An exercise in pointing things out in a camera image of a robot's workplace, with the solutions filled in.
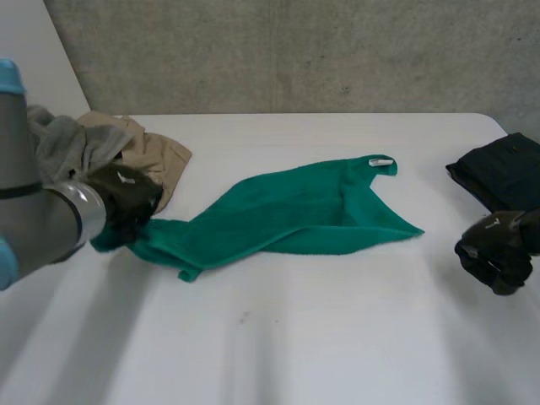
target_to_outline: folded dark shirt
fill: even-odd
[[[540,207],[540,144],[520,133],[473,149],[446,168],[491,212]]]

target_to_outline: folded clothing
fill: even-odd
[[[473,149],[446,168],[492,213],[540,207],[540,144],[520,133]]]
[[[156,213],[165,208],[192,156],[189,149],[173,139],[145,132],[144,127],[129,116],[116,118],[91,111],[81,116],[77,122],[85,127],[109,125],[129,132],[132,139],[121,149],[121,163],[142,170],[152,181],[163,187]]]
[[[370,159],[391,164],[373,167]],[[377,174],[396,173],[392,158],[371,155],[258,175],[189,222],[150,220],[127,246],[143,260],[179,268],[179,278],[191,282],[256,251],[342,255],[421,235],[370,189]],[[111,229],[92,241],[97,251],[120,244]]]
[[[69,116],[53,116],[40,105],[30,105],[27,117],[40,178],[46,184],[106,165],[132,138],[111,125],[83,127]]]

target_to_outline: towel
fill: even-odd
[[[45,107],[27,110],[41,181],[79,178],[111,162],[130,141],[129,132],[111,125],[83,127],[69,116],[53,116]]]
[[[371,159],[391,164],[372,166]],[[371,155],[258,175],[189,222],[150,220],[127,246],[143,260],[180,269],[179,278],[191,282],[256,251],[342,255],[421,235],[370,189],[376,175],[396,173],[392,158]],[[92,241],[97,251],[119,245],[111,229]]]

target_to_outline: beige cloth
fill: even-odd
[[[77,122],[85,127],[113,125],[131,133],[132,140],[121,150],[121,163],[144,171],[148,177],[163,187],[163,197],[155,212],[158,213],[165,208],[192,156],[189,149],[170,138],[145,132],[144,127],[129,116],[116,118],[91,111],[81,116]]]

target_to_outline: towel tag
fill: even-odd
[[[388,166],[394,163],[392,159],[370,159],[370,166]]]

